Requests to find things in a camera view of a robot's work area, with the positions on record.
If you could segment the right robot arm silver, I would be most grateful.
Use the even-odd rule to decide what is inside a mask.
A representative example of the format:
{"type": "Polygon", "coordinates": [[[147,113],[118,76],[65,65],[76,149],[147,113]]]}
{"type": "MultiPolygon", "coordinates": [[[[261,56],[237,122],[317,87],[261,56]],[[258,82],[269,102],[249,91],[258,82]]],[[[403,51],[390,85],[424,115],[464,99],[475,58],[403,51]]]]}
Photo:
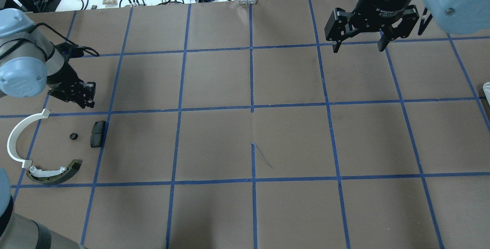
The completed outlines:
{"type": "Polygon", "coordinates": [[[435,22],[448,34],[473,34],[489,29],[489,0],[357,0],[352,11],[336,7],[324,34],[337,53],[341,44],[360,33],[381,32],[378,50],[408,37],[416,24],[418,34],[435,22]]]}

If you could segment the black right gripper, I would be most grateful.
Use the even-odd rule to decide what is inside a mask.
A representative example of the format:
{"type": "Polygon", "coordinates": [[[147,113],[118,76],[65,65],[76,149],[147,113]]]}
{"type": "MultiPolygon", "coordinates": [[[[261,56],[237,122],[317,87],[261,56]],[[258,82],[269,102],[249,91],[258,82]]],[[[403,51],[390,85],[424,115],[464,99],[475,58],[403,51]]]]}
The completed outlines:
{"type": "Polygon", "coordinates": [[[338,53],[343,41],[359,33],[382,32],[378,50],[383,52],[397,38],[408,37],[420,18],[412,0],[358,0],[354,10],[335,8],[324,28],[327,41],[338,53]]]}

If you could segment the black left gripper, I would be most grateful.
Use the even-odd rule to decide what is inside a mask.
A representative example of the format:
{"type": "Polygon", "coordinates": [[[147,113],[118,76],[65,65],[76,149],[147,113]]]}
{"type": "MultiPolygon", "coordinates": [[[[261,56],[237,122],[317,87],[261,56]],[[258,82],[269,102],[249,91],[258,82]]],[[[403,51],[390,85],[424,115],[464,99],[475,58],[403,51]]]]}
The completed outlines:
{"type": "Polygon", "coordinates": [[[47,77],[48,95],[64,102],[73,102],[82,109],[94,108],[93,98],[96,93],[96,82],[82,81],[68,63],[47,77]]]}

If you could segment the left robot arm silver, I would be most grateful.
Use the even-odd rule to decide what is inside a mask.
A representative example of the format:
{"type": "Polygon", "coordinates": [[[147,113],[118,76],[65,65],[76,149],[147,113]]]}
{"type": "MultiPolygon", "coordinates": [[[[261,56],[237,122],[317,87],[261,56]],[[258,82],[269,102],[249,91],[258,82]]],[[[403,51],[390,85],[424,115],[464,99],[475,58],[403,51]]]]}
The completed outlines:
{"type": "Polygon", "coordinates": [[[99,57],[99,53],[65,36],[62,36],[63,42],[56,45],[39,30],[41,26],[60,36],[54,28],[46,23],[35,23],[21,10],[1,10],[1,97],[35,97],[48,87],[51,97],[75,103],[82,109],[93,108],[96,83],[81,80],[69,61],[84,54],[99,57]]]}

